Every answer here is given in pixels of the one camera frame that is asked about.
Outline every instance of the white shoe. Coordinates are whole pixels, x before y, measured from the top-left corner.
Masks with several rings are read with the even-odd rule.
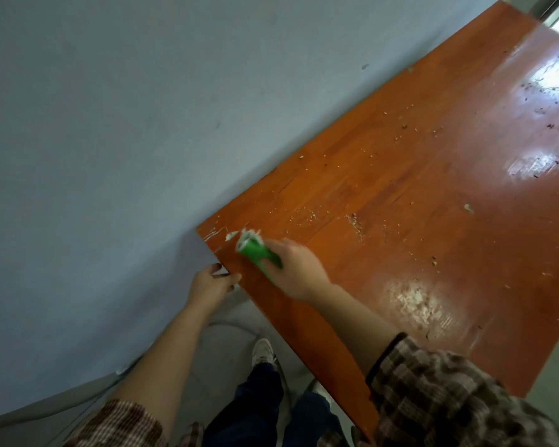
[[[267,362],[275,367],[274,349],[266,338],[260,338],[253,346],[253,368],[255,365],[263,362]]]
[[[327,389],[323,387],[323,385],[319,381],[315,380],[315,383],[311,388],[311,392],[319,394],[321,397],[327,400],[327,402],[329,403],[329,407],[331,407],[331,404],[333,403],[333,398],[331,398],[331,395],[329,395]]]

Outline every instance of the leg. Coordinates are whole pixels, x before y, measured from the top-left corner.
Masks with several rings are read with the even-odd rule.
[[[253,349],[253,371],[246,382],[236,389],[234,400],[205,429],[204,447],[275,447],[275,426],[284,390],[280,374],[271,363],[273,352],[269,342],[265,346],[269,345],[270,361],[255,363],[255,353],[257,346],[261,349],[261,340]]]
[[[329,411],[331,397],[328,394],[327,397],[329,400],[314,391],[305,391],[285,428],[284,447],[316,447],[319,438],[329,429],[346,440],[340,420]]]

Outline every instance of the wooden table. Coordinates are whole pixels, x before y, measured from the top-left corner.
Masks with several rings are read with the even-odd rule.
[[[334,331],[225,241],[247,223],[525,395],[559,338],[559,35],[496,3],[197,229],[369,433],[377,414]]]

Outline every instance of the person's right hand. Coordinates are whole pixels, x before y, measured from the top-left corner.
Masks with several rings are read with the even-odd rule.
[[[287,238],[265,240],[265,245],[280,257],[283,268],[267,259],[261,263],[273,283],[289,297],[311,302],[324,287],[331,285],[323,265],[307,247]]]

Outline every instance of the person's right arm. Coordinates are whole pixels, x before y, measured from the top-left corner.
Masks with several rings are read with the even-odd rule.
[[[379,412],[377,445],[559,446],[559,428],[547,416],[459,354],[429,352],[398,334],[331,284],[311,250],[291,240],[266,245],[283,264],[263,263],[274,284],[312,304],[365,374]]]

